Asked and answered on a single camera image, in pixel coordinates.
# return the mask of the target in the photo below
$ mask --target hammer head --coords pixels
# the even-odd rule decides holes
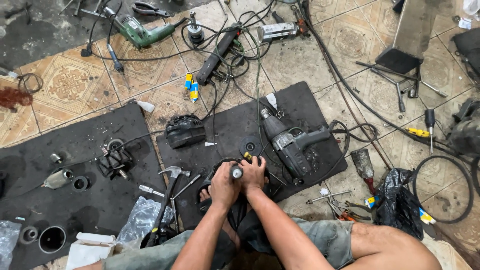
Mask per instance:
[[[180,167],[170,166],[170,167],[164,169],[163,171],[159,172],[158,174],[163,174],[163,173],[166,173],[166,172],[170,172],[170,177],[171,178],[178,178],[180,176],[180,174],[184,174],[185,176],[190,177],[190,173],[191,173],[191,171],[184,171]]]

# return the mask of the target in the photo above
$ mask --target yellow screwdriver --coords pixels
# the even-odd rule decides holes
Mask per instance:
[[[430,132],[421,129],[406,128],[405,131],[420,138],[430,137]]]

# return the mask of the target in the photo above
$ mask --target wire cutter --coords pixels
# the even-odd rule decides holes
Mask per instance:
[[[330,207],[333,209],[335,214],[337,215],[337,219],[340,221],[356,221],[356,220],[362,220],[362,221],[371,221],[371,217],[364,217],[361,215],[356,214],[353,212],[350,208],[357,207],[360,209],[363,209],[369,213],[372,212],[372,210],[364,205],[361,204],[356,204],[356,203],[350,203],[350,202],[339,202],[339,201],[332,201],[329,202]]]
[[[144,2],[135,2],[133,3],[135,6],[132,7],[135,13],[144,16],[160,16],[163,18],[170,18],[170,13],[166,11],[161,11],[159,8],[154,7],[148,3]]]

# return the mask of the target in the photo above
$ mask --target tiled floor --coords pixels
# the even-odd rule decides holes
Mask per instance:
[[[426,108],[436,108],[437,134],[447,133],[452,121],[451,114],[469,97],[480,98],[472,82],[465,74],[460,59],[453,54],[456,50],[450,38],[463,32],[451,17],[464,16],[461,0],[445,0],[440,7],[434,24],[429,49],[425,53],[422,74],[425,81],[433,84],[449,95],[441,98],[422,86],[419,99],[405,99],[406,113],[397,112],[397,98],[394,86],[370,71],[355,64],[355,61],[374,62],[376,56],[388,46],[395,35],[398,16],[392,11],[391,0],[311,0],[312,19],[315,29],[320,33],[335,63],[350,85],[359,91],[359,96],[366,104],[396,125],[412,128],[424,128],[423,113]],[[260,10],[267,5],[267,0],[232,0],[226,8],[228,16],[223,14],[220,4],[215,1],[195,8],[197,20],[212,29],[219,29],[226,21],[231,25],[239,16],[249,10]],[[273,10],[285,19],[293,21],[293,12],[286,4],[275,2]],[[177,22],[184,14],[149,24],[162,26]],[[265,19],[267,24],[275,23],[271,16]],[[250,37],[242,36],[240,41],[247,55],[254,55],[256,45]],[[180,31],[173,36],[155,43],[148,49],[137,51],[123,37],[112,37],[112,45],[120,58],[164,57],[185,51]],[[96,54],[107,56],[106,41],[94,44]],[[183,84],[186,72],[198,71],[206,53],[186,52],[181,55],[157,61],[126,61],[126,78],[131,87],[129,91],[122,77],[113,70],[111,61],[99,58],[82,58],[76,48],[55,56],[21,67],[17,72],[36,73],[45,81],[43,89],[34,95],[31,106],[19,107],[16,113],[0,109],[0,147],[19,144],[53,129],[65,127],[71,123],[83,121],[108,112],[108,108],[117,108],[128,100],[135,98],[156,106],[152,113],[145,113],[151,130],[161,129],[166,121],[175,114],[193,112],[198,116],[206,115],[202,102],[195,104],[184,99]],[[360,123],[372,123],[379,129],[379,140],[375,145],[386,156],[387,162],[394,167],[415,168],[421,160],[429,156],[428,148],[413,142],[399,131],[385,127],[371,112],[367,111],[343,86],[334,85],[335,81],[328,66],[313,39],[301,39],[278,42],[271,46],[261,60],[258,76],[260,95],[279,91],[299,81],[306,81],[317,99],[327,121],[340,120],[348,126],[355,126],[353,115]],[[237,79],[238,84],[249,94],[256,91],[258,62],[252,61],[249,71]],[[239,74],[241,68],[235,69]],[[0,77],[0,86],[15,86],[15,82]],[[220,93],[225,91],[225,84],[218,82]],[[348,105],[342,98],[346,95]],[[202,87],[201,95],[207,106],[214,102],[211,86]],[[227,110],[250,101],[236,87],[230,87],[224,102],[218,111]],[[360,131],[353,134],[364,137]],[[350,151],[366,147],[370,151],[374,168],[375,183],[386,171],[386,165],[374,148],[374,145],[351,141]],[[307,220],[331,219],[332,214],[325,202],[307,205],[308,199],[320,196],[320,189],[330,192],[352,190],[351,194],[337,197],[361,203],[369,197],[368,189],[358,177],[355,166],[347,155],[348,169],[330,179],[322,186],[304,190],[279,205],[291,216]],[[441,219],[458,217],[466,207],[468,189],[460,171],[445,160],[434,160],[425,165],[418,179],[419,196],[426,210]],[[475,203],[469,217],[464,221],[446,225],[441,228],[451,237],[458,239],[467,250],[477,253],[480,249],[480,198],[475,195]],[[440,259],[444,270],[470,269],[458,253],[445,242],[436,242],[429,237],[424,244]],[[65,258],[56,261],[51,269],[62,269]]]

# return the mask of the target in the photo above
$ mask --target hand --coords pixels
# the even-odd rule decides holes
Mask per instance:
[[[240,193],[240,181],[233,180],[230,175],[230,169],[237,162],[223,162],[216,171],[210,188],[210,196],[212,197],[212,206],[216,205],[223,210],[228,211],[237,201]]]
[[[260,157],[262,164],[258,165],[258,158],[252,157],[252,163],[248,163],[246,160],[242,160],[239,165],[243,168],[243,176],[240,179],[242,192],[248,196],[248,192],[252,189],[259,188],[263,189],[265,183],[268,181],[268,178],[265,177],[265,168],[267,167],[267,162],[263,157]]]

